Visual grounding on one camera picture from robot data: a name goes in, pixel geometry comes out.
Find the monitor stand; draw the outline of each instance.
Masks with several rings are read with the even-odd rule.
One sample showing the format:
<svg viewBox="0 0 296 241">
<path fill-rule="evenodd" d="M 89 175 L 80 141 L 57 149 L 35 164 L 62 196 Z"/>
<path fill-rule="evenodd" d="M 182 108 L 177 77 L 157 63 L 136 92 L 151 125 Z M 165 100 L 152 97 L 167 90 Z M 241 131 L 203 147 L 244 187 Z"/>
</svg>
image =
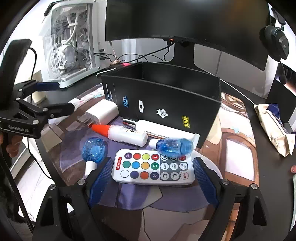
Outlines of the monitor stand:
<svg viewBox="0 0 296 241">
<path fill-rule="evenodd" d="M 194 43 L 192 42 L 175 42 L 174 57 L 167 63 L 207 73 L 194 64 Z"/>
</svg>

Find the red button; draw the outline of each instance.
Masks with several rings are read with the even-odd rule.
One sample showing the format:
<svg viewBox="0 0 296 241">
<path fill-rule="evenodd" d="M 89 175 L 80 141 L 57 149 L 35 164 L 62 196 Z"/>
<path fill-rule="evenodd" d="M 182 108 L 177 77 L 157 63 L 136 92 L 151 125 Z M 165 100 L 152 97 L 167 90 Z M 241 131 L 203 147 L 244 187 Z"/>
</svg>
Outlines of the red button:
<svg viewBox="0 0 296 241">
<path fill-rule="evenodd" d="M 157 160 L 159 159 L 159 155 L 157 155 L 157 154 L 153 154 L 153 155 L 151 156 L 151 159 L 154 160 L 154 161 L 157 161 Z"/>
<path fill-rule="evenodd" d="M 134 158 L 135 160 L 139 160 L 139 159 L 141 158 L 141 154 L 140 154 L 140 153 L 135 153 L 135 154 L 133 155 L 133 158 Z"/>
<path fill-rule="evenodd" d="M 186 160 L 186 156 L 180 156 L 180 157 L 179 157 L 179 160 L 180 160 L 180 161 L 185 161 L 185 160 Z"/>
<path fill-rule="evenodd" d="M 148 177 L 149 177 L 149 173 L 148 172 L 141 172 L 140 178 L 146 180 Z"/>
</svg>

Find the beige snack package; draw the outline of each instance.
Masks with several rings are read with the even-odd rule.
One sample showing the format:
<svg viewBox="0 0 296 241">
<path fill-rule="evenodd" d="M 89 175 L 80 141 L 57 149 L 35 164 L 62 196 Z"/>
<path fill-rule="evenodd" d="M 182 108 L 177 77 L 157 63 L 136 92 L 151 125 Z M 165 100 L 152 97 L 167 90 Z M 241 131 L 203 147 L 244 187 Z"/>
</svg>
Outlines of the beige snack package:
<svg viewBox="0 0 296 241">
<path fill-rule="evenodd" d="M 268 104 L 254 105 L 260 124 L 271 143 L 281 155 L 287 156 L 289 153 L 292 155 L 295 145 L 295 134 L 287 134 L 285 132 L 276 116 L 267 110 L 268 106 Z"/>
</svg>

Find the desk mat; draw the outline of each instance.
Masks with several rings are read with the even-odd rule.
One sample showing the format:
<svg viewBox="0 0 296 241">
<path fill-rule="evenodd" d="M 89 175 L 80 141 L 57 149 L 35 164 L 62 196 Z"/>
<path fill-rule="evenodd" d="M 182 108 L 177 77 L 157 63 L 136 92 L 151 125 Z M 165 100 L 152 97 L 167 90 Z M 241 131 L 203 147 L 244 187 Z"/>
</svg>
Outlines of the desk mat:
<svg viewBox="0 0 296 241">
<path fill-rule="evenodd" d="M 115 158 L 120 149 L 150 150 L 111 141 L 89 129 L 84 113 L 104 98 L 102 85 L 97 85 L 76 98 L 76 110 L 61 122 L 45 127 L 42 140 L 48 154 L 64 179 L 71 185 L 83 178 L 85 161 L 81 150 L 89 137 L 102 137 L 108 143 L 108 156 Z M 112 124 L 122 125 L 122 117 Z M 48 144 L 47 140 L 56 140 Z M 212 129 L 201 149 L 222 176 L 248 186 L 259 185 L 256 145 L 252 127 L 243 102 L 221 93 L 221 107 Z M 222 240 L 229 240 L 239 204 L 235 204 Z M 111 177 L 99 205 L 92 209 L 95 219 L 130 241 L 191 241 L 198 240 L 214 207 L 207 203 L 198 181 L 187 186 L 144 186 L 115 182 Z"/>
</svg>

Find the finger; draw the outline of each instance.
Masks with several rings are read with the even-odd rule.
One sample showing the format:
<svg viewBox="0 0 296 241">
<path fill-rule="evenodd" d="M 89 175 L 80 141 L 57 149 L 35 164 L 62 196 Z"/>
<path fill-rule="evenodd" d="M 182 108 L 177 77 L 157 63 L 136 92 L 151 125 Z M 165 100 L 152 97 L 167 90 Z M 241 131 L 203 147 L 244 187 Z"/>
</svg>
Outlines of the finger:
<svg viewBox="0 0 296 241">
<path fill-rule="evenodd" d="M 11 139 L 11 144 L 15 145 L 17 143 L 20 143 L 22 141 L 22 136 L 13 136 Z"/>
<path fill-rule="evenodd" d="M 15 152 L 12 152 L 12 153 L 9 154 L 9 156 L 10 156 L 11 158 L 13 158 L 13 157 L 15 157 L 15 156 L 17 156 L 17 155 L 18 155 L 18 151 L 15 151 Z"/>
<path fill-rule="evenodd" d="M 18 151 L 19 148 L 20 148 L 20 142 L 17 143 L 17 144 L 15 144 L 15 145 L 11 145 L 11 144 L 8 145 L 8 146 L 6 147 L 6 151 L 7 151 L 8 153 L 13 153 L 13 152 Z"/>
</svg>

